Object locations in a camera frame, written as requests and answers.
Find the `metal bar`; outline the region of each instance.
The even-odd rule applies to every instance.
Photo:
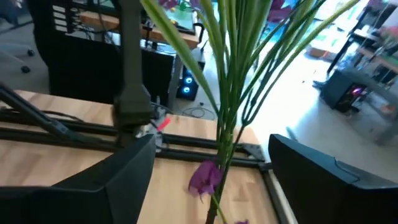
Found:
[[[217,158],[217,155],[204,152],[183,151],[178,149],[164,149],[160,152],[157,152],[156,157],[188,162],[203,162],[205,160],[214,160]],[[231,165],[244,168],[259,168],[259,163],[257,161],[245,158],[232,158]]]
[[[18,25],[16,25],[16,26],[10,27],[10,28],[8,28],[8,29],[2,30],[2,31],[0,31],[0,35],[1,35],[1,34],[5,34],[5,33],[7,33],[7,32],[10,32],[10,31],[12,31],[12,30],[14,30],[14,29],[18,29],[18,28],[24,27],[24,26],[29,25],[29,24],[31,24],[31,23],[33,23],[33,21],[24,22],[24,23],[22,23],[22,24],[18,24]]]
[[[22,141],[35,144],[48,144],[53,146],[74,147],[79,149],[92,149],[96,151],[114,152],[120,149],[112,141],[83,142],[63,140],[49,133],[26,131],[11,128],[0,128],[0,139],[8,141]]]
[[[64,125],[56,120],[50,119],[41,110],[23,99],[23,97],[19,96],[3,82],[0,82],[0,100],[22,113],[23,116],[36,123],[48,133],[63,139],[71,137],[72,133],[70,133]]]
[[[272,208],[274,208],[275,214],[278,219],[279,224],[289,224],[289,219],[287,218],[287,215],[285,213],[285,209],[282,206],[282,202],[280,201],[280,197],[276,191],[275,185],[271,179],[271,175],[269,173],[269,170],[267,171],[261,171],[262,181],[264,182],[264,185],[266,186],[266,190],[269,196],[269,199],[272,204]]]
[[[101,140],[98,142],[88,141],[65,141],[56,138],[49,133],[37,131],[26,131],[20,129],[0,128],[0,139],[8,141],[22,141],[34,144],[47,144],[62,147],[74,147],[78,149],[91,149],[96,151],[115,152],[120,149],[113,141]],[[203,162],[204,160],[216,159],[215,154],[204,152],[183,151],[179,149],[162,148],[159,157],[166,159],[176,159],[190,162]],[[246,158],[233,158],[232,165],[247,168],[259,168],[259,161]]]
[[[175,134],[163,134],[163,140],[167,144],[176,144],[179,146],[189,147],[201,147],[205,149],[216,149],[216,141],[210,139],[202,139],[188,136],[179,136]],[[239,145],[236,148],[236,152],[247,153]]]
[[[68,129],[76,132],[100,134],[103,136],[116,136],[118,133],[116,129],[110,125],[86,123],[86,122],[72,121],[66,119],[56,119],[56,120],[61,122]],[[36,125],[31,120],[27,119],[24,116],[21,116],[20,113],[13,113],[10,111],[1,111],[1,110],[0,110],[0,122],[24,124],[24,125]]]

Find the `blue led light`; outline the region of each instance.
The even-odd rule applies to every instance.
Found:
[[[191,89],[189,87],[182,88],[183,93],[189,93],[190,91],[191,91]]]
[[[187,78],[185,78],[185,83],[186,83],[186,84],[191,84],[192,81],[193,81],[192,77],[187,77]]]
[[[186,76],[192,76],[191,70],[186,69],[185,75],[186,75]]]

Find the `black cable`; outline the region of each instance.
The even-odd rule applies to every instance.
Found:
[[[166,106],[163,106],[163,105],[161,105],[161,104],[151,102],[151,105],[156,106],[156,107],[163,108],[163,109],[166,110],[166,112],[169,113],[169,114],[174,114],[173,111],[172,111],[170,108],[168,108],[168,107],[166,107]]]
[[[195,115],[193,114],[194,111],[201,111],[202,114],[201,115]],[[185,110],[182,111],[183,115],[187,115],[187,116],[191,116],[193,118],[202,118],[206,115],[206,112],[209,112],[212,115],[212,120],[216,119],[216,115],[214,114],[214,112],[212,112],[211,110],[207,109],[207,108],[203,108],[201,106],[195,106],[195,107],[191,107],[191,108],[187,108]]]
[[[105,28],[104,20],[102,18],[102,13],[101,13],[101,3],[100,3],[100,1],[97,1],[96,5],[97,5],[97,13],[98,13],[98,17],[99,17],[99,23],[101,23],[102,32],[103,32],[104,35],[108,36],[108,38],[110,39],[112,45],[116,49],[117,53],[120,53],[119,47],[114,43],[113,38],[110,37],[109,34],[108,34],[109,31]]]
[[[13,108],[0,108],[0,111],[6,111],[6,112],[11,112],[11,113],[19,113],[17,110],[15,110]],[[64,118],[70,118],[70,119],[73,119],[75,121],[84,122],[82,119],[80,119],[80,118],[78,118],[76,116],[72,116],[72,115],[69,115],[69,114],[61,113],[61,112],[46,111],[46,110],[42,110],[41,112],[43,112],[45,114],[61,116],[61,117],[64,117]]]

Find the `red tag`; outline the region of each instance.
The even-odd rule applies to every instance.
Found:
[[[169,125],[171,122],[170,118],[164,119],[163,123],[157,127],[157,131],[162,131],[164,128],[166,128],[167,125]]]

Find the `computer tower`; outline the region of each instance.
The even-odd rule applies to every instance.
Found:
[[[366,85],[355,81],[349,70],[335,70],[322,88],[320,96],[331,109],[345,113],[365,88]]]
[[[198,62],[201,70],[203,71],[206,64],[203,53],[199,49],[195,49],[192,50],[192,55],[194,59]],[[180,78],[176,97],[179,99],[195,101],[198,89],[199,85],[196,83],[192,72],[186,66],[183,66],[182,77]]]

